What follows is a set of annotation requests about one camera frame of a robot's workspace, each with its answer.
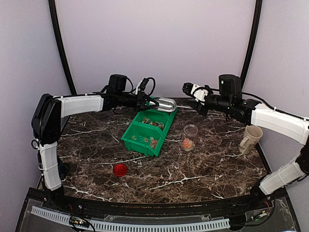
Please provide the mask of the metal scoop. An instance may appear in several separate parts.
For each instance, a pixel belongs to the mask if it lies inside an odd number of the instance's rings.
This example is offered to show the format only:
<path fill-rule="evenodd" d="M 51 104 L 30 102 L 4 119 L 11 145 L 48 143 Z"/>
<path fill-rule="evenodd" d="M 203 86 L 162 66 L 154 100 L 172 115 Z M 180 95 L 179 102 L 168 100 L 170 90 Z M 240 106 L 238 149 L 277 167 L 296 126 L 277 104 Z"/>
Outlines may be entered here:
<path fill-rule="evenodd" d="M 177 103 L 173 99 L 163 97 L 155 97 L 154 99 L 159 103 L 159 106 L 155 108 L 155 110 L 162 112 L 174 112 L 177 109 Z"/>

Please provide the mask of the green bin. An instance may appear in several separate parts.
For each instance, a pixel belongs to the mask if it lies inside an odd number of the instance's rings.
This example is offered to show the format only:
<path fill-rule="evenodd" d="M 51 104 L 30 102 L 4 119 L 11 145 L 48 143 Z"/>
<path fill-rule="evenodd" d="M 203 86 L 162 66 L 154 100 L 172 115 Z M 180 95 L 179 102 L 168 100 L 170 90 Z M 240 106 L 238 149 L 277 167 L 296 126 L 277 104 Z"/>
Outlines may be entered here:
<path fill-rule="evenodd" d="M 132 122 L 137 123 L 138 125 L 141 126 L 150 126 L 152 128 L 159 128 L 164 136 L 167 136 L 168 131 L 172 125 L 171 121 L 152 121 L 151 119 L 147 118 L 147 117 L 143 117 L 142 113 L 139 112 L 133 119 Z"/>
<path fill-rule="evenodd" d="M 159 127 L 132 122 L 123 134 L 128 151 L 142 153 L 145 156 L 158 157 L 167 134 Z"/>

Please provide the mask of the green bin end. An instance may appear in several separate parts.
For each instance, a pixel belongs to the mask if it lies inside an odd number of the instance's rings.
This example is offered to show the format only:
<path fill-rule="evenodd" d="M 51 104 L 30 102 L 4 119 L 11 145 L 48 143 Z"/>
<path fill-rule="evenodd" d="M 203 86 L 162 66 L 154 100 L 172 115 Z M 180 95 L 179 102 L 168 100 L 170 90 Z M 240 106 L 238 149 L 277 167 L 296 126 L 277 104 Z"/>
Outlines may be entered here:
<path fill-rule="evenodd" d="M 152 121 L 171 121 L 173 120 L 177 111 L 174 112 L 162 112 L 155 109 L 149 109 L 142 111 L 143 117 L 147 117 Z"/>

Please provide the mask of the clear glass jar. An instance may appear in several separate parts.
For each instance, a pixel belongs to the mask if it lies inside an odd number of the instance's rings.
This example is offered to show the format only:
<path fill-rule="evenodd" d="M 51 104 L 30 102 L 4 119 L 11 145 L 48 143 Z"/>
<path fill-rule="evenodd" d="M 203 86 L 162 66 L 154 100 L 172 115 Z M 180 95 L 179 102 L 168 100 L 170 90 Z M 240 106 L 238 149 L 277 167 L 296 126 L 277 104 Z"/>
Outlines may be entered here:
<path fill-rule="evenodd" d="M 181 148 L 182 150 L 188 152 L 196 147 L 198 138 L 198 128 L 194 124 L 188 124 L 184 127 L 182 138 L 181 138 Z"/>

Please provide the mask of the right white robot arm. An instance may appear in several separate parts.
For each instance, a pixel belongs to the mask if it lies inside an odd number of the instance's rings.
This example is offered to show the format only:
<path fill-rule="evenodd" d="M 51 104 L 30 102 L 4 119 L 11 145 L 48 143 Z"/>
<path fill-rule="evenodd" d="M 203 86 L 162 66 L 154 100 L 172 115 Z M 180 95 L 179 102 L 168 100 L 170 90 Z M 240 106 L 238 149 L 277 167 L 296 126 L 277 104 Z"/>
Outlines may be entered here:
<path fill-rule="evenodd" d="M 191 106 L 203 116 L 209 110 L 219 111 L 245 125 L 277 132 L 303 145 L 298 157 L 266 175 L 251 189 L 246 205 L 256 210 L 265 202 L 266 195 L 309 175 L 309 120 L 271 107 L 259 97 L 244 100 L 240 87 L 232 86 L 229 81 L 219 83 L 218 95 L 207 85 L 184 83 L 182 90 L 195 100 Z"/>

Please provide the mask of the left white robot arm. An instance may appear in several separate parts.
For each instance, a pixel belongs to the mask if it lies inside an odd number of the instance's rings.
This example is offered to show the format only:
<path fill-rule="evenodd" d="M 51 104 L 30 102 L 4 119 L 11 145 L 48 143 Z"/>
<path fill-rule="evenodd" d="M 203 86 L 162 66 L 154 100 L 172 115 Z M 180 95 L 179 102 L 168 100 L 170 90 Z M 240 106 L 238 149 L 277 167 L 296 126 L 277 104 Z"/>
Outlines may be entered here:
<path fill-rule="evenodd" d="M 36 148 L 41 157 L 40 170 L 45 186 L 49 190 L 54 191 L 62 186 L 57 162 L 57 143 L 62 130 L 61 120 L 77 114 L 109 111 L 118 106 L 145 111 L 158 107 L 159 103 L 144 92 L 137 95 L 94 92 L 69 96 L 52 96 L 46 93 L 41 96 L 31 126 L 38 143 Z"/>

